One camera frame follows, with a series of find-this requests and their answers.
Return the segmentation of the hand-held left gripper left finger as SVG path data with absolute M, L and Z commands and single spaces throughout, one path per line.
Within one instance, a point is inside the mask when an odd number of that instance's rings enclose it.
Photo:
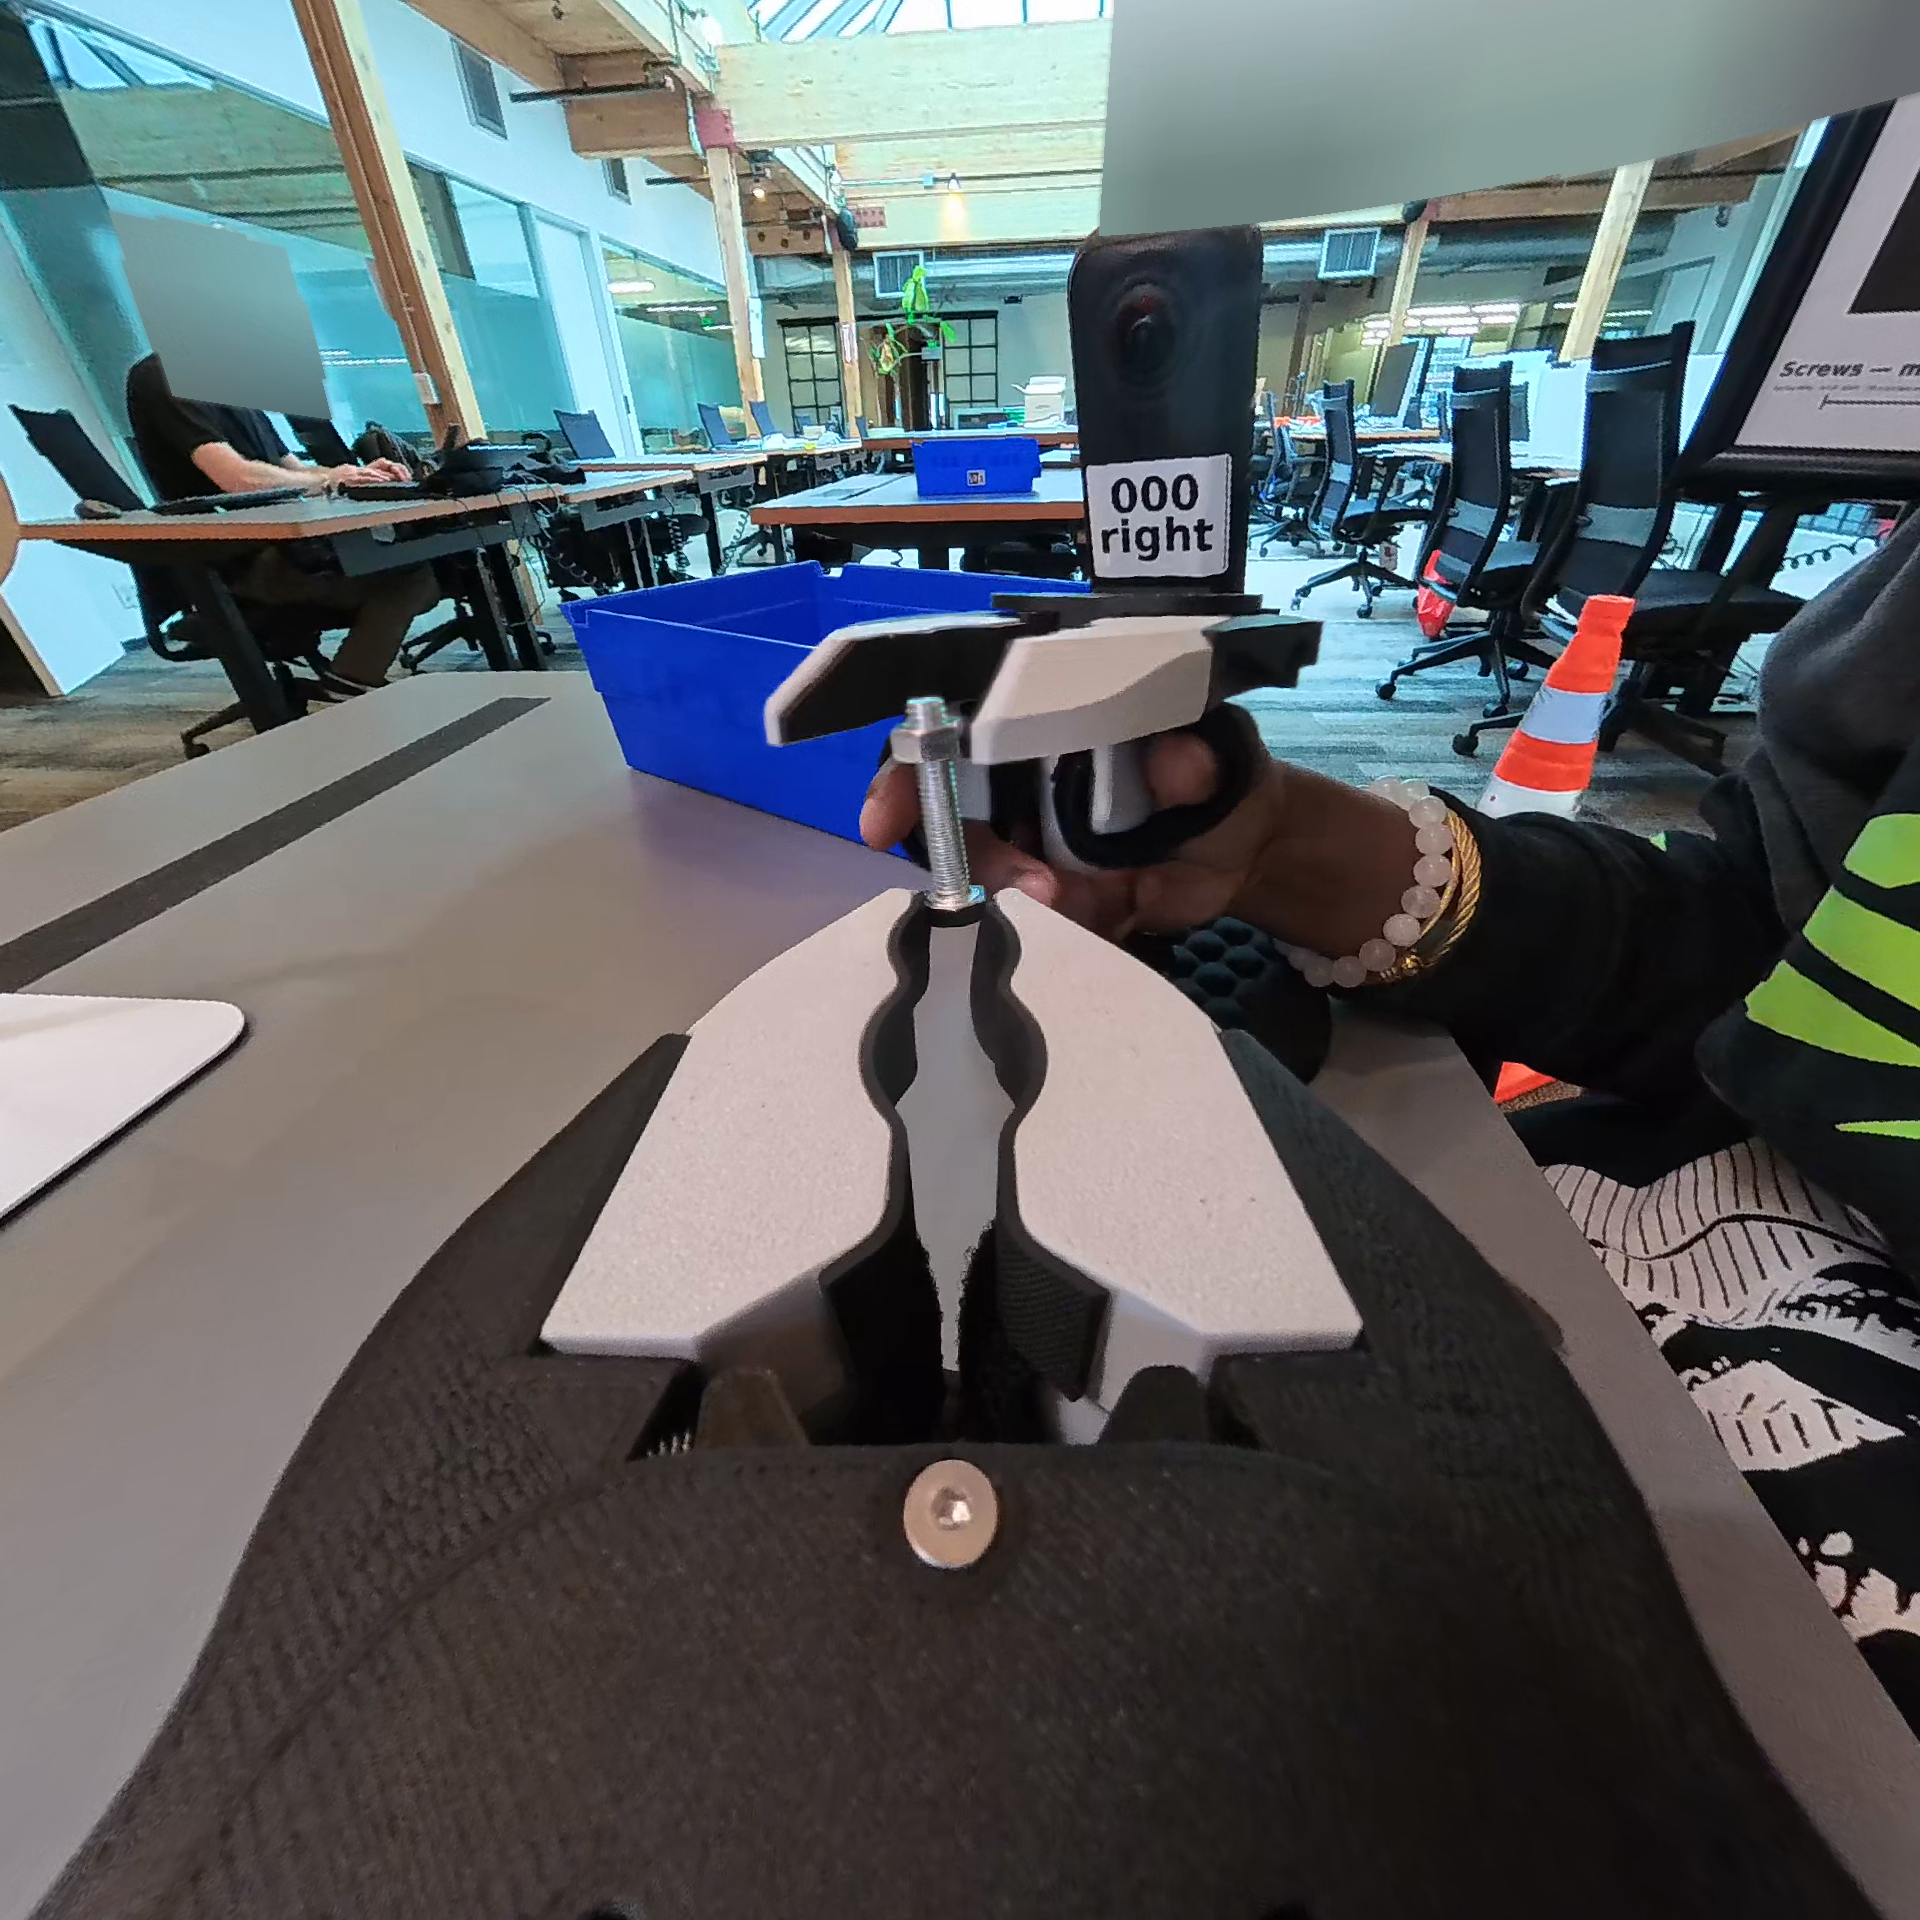
M 907 1210 L 918 898 L 893 889 L 741 980 L 686 1036 L 543 1343 L 850 1366 L 829 1287 Z

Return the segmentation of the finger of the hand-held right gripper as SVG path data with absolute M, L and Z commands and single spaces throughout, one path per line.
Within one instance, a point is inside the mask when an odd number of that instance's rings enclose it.
M 1256 689 L 1291 689 L 1323 626 L 1303 614 L 1110 614 L 1020 634 L 966 723 L 978 766 L 1053 761 L 1187 729 Z
M 768 745 L 895 721 L 914 699 L 978 705 L 1006 653 L 1003 621 L 860 621 L 822 638 L 765 698 Z

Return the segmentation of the blue plastic bin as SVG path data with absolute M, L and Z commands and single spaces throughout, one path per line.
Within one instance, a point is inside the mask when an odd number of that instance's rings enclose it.
M 1026 575 L 796 562 L 600 595 L 565 605 L 565 619 L 634 771 L 853 842 L 888 727 L 771 745 L 760 709 L 786 674 L 850 623 L 987 612 L 998 593 L 1085 590 Z
M 1021 435 L 923 437 L 912 441 L 912 468 L 922 501 L 1034 497 L 1042 444 Z

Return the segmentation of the thin steel bolt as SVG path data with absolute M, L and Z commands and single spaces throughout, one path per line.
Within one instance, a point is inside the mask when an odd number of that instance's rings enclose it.
M 962 917 L 978 911 L 986 901 L 968 869 L 960 789 L 964 759 L 907 763 L 892 755 L 892 763 L 910 771 L 918 790 L 918 830 L 927 857 L 927 889 L 923 893 L 927 911 L 957 924 Z

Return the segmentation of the person's right forearm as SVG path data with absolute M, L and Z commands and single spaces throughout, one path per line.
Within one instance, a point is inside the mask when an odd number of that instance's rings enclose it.
M 1408 990 L 1480 1063 L 1640 1109 L 1700 1099 L 1696 1047 L 1784 955 L 1824 870 L 1770 743 L 1663 846 L 1602 822 L 1471 817 L 1480 886 Z

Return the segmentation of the person's right hand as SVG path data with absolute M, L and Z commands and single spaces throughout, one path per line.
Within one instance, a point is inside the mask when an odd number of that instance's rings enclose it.
M 1400 911 L 1418 827 L 1404 806 L 1275 761 L 1260 740 L 1253 755 L 1236 810 L 1157 867 L 1078 874 L 966 822 L 968 869 L 987 893 L 1021 891 L 1115 941 L 1236 919 L 1280 943 L 1355 955 Z

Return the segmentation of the brown office desk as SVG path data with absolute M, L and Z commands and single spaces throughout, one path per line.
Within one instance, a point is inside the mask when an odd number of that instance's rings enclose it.
M 1069 541 L 1087 556 L 1087 510 L 1076 468 L 1042 470 L 1023 494 L 923 497 L 902 470 L 840 475 L 751 507 L 776 534 L 812 533 L 875 548 L 912 551 L 926 569 L 952 554 L 1006 541 Z

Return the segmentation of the black wrist rest pad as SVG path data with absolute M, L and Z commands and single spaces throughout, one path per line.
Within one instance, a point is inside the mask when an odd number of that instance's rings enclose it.
M 1260 1042 L 1295 1078 L 1309 1084 L 1326 1065 L 1333 1007 L 1260 927 L 1239 919 L 1168 935 L 1135 935 L 1130 954 L 1223 1034 Z

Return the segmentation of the green potted plant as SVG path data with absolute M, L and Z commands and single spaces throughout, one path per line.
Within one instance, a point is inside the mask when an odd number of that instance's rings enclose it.
M 898 287 L 898 313 L 879 327 L 871 354 L 879 378 L 901 378 L 907 361 L 944 357 L 952 327 L 944 321 L 927 290 L 926 259 L 906 273 Z

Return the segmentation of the orange traffic cone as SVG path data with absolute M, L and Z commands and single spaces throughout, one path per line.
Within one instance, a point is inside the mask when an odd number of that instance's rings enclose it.
M 1592 780 L 1599 721 L 1615 689 L 1635 609 L 1620 595 L 1596 595 L 1584 604 L 1572 638 L 1503 743 L 1479 797 L 1480 817 L 1578 817 Z

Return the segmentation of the black office chair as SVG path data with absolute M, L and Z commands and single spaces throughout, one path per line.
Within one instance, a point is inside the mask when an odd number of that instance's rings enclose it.
M 1702 772 L 1724 769 L 1724 733 L 1704 723 L 1719 698 L 1708 689 L 1710 667 L 1725 670 L 1747 641 L 1779 634 L 1804 602 L 1770 580 L 1660 564 L 1674 523 L 1690 347 L 1691 325 L 1596 345 L 1570 503 L 1544 540 L 1500 541 L 1458 597 L 1487 612 L 1485 626 L 1418 649 L 1375 689 L 1379 699 L 1392 702 L 1398 683 L 1428 665 L 1476 655 L 1496 698 L 1452 743 L 1475 757 L 1480 733 L 1520 721 L 1530 691 L 1512 691 L 1512 677 L 1554 665 L 1580 612 L 1614 595 L 1635 611 L 1623 631 L 1623 683 L 1599 715 L 1599 750 L 1635 731 Z

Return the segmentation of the long office desk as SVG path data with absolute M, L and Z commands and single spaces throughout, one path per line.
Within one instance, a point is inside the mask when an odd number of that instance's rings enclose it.
M 658 511 L 658 501 L 680 497 L 703 510 L 710 572 L 725 564 L 714 501 L 747 489 L 764 475 L 764 459 L 747 450 L 688 453 L 664 465 L 598 465 L 574 487 L 523 482 L 490 497 L 303 497 L 266 489 L 172 510 L 111 511 L 104 516 L 14 521 L 14 543 L 56 543 L 133 569 L 148 586 L 141 614 L 148 645 L 170 660 L 213 659 L 231 705 L 182 731 L 182 757 L 200 759 L 229 729 L 279 729 L 311 705 L 318 691 L 322 626 L 290 609 L 252 614 L 234 598 L 226 562 L 255 551 L 311 543 L 362 580 L 395 569 L 432 566 L 466 618 L 434 628 L 436 638 L 471 636 L 493 671 L 543 671 L 546 649 L 538 605 L 520 593 L 512 551 L 533 548 L 546 523 L 579 521 L 586 534 L 620 534 L 627 586 L 652 586 L 653 558 L 635 523 Z

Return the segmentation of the black and white printed trousers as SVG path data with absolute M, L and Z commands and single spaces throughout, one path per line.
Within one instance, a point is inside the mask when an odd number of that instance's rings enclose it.
M 1882 1233 L 1760 1140 L 1542 1178 L 1918 1725 L 1918 1306 Z

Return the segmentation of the black framed instruction sign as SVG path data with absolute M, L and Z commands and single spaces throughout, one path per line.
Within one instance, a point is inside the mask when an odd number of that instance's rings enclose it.
M 1835 114 L 1686 437 L 1691 499 L 1918 499 L 1918 98 Z

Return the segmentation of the black hoodie with green print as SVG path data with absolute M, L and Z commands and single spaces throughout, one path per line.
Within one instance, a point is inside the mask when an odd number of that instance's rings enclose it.
M 1699 1044 L 1719 1101 L 1814 1185 L 1915 1239 L 1918 525 L 1766 651 L 1738 785 L 1783 951 Z

